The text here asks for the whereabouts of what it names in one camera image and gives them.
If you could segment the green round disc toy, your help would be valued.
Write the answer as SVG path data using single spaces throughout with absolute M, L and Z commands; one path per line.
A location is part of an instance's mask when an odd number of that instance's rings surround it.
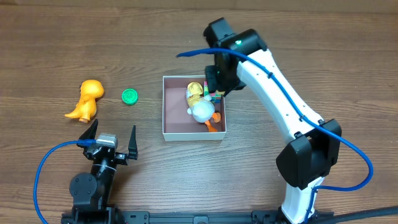
M 139 99 L 137 91 L 133 88 L 127 88 L 122 92 L 122 101 L 127 105 L 134 105 Z

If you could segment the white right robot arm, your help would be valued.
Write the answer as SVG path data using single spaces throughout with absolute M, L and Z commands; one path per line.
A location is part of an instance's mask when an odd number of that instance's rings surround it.
M 255 62 L 216 53 L 214 65 L 205 68 L 210 92 L 249 87 L 277 124 L 286 143 L 277 156 L 277 168 L 287 183 L 280 218 L 303 223 L 315 211 L 311 189 L 319 186 L 336 164 L 340 144 L 304 121 L 308 118 L 338 136 L 341 127 L 334 119 L 325 121 L 292 88 L 277 67 L 271 51 L 254 29 L 237 34 L 224 18 L 208 24 L 203 35 L 211 48 L 237 51 Z

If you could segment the orange dinosaur toy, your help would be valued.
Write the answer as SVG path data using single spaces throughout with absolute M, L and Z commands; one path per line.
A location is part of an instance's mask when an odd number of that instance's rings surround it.
M 78 119 L 88 123 L 96 114 L 96 100 L 104 94 L 104 88 L 98 80 L 86 80 L 80 87 L 80 99 L 75 109 L 65 115 L 67 118 Z

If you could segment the multicolour puzzle cube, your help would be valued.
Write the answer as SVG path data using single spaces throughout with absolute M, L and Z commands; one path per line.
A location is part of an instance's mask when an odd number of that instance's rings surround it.
M 209 92 L 208 82 L 204 81 L 203 83 L 203 96 L 207 99 L 210 99 L 212 103 L 220 103 L 221 98 L 224 95 L 223 91 L 216 90 L 214 93 Z

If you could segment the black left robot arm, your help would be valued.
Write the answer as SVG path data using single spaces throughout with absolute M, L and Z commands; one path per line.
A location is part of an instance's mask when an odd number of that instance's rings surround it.
M 98 120 L 79 137 L 77 146 L 83 149 L 83 155 L 93 162 L 90 172 L 76 175 L 70 182 L 70 194 L 73 206 L 77 209 L 101 210 L 108 206 L 118 165 L 126 166 L 130 160 L 138 157 L 136 127 L 132 127 L 128 152 L 118 152 L 118 139 L 114 134 L 96 135 Z

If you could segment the white cardboard box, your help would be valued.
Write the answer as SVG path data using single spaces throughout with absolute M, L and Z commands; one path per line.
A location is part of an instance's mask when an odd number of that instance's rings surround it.
M 191 82 L 205 82 L 203 75 L 164 76 L 163 77 L 163 106 L 162 106 L 162 134 L 166 141 L 207 141 L 222 140 L 226 134 L 226 112 L 224 98 L 214 103 L 215 111 L 221 113 L 221 121 L 210 121 L 216 129 L 209 132 L 205 124 L 194 120 L 187 113 L 188 103 L 185 92 Z

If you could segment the white duck toy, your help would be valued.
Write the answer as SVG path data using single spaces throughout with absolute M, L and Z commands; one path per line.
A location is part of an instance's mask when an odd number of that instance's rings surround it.
M 209 132 L 217 132 L 210 119 L 215 123 L 221 121 L 221 114 L 215 111 L 215 106 L 211 102 L 210 95 L 204 95 L 203 87 L 198 82 L 191 82 L 187 86 L 186 101 L 188 104 L 187 113 L 192 115 L 198 123 L 206 125 Z

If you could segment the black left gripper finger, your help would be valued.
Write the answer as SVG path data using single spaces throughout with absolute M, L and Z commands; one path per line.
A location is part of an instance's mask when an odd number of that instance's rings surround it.
M 98 120 L 95 119 L 91 126 L 79 137 L 79 140 L 95 139 Z
M 136 142 L 136 125 L 132 127 L 131 137 L 128 144 L 128 159 L 137 160 L 138 150 Z

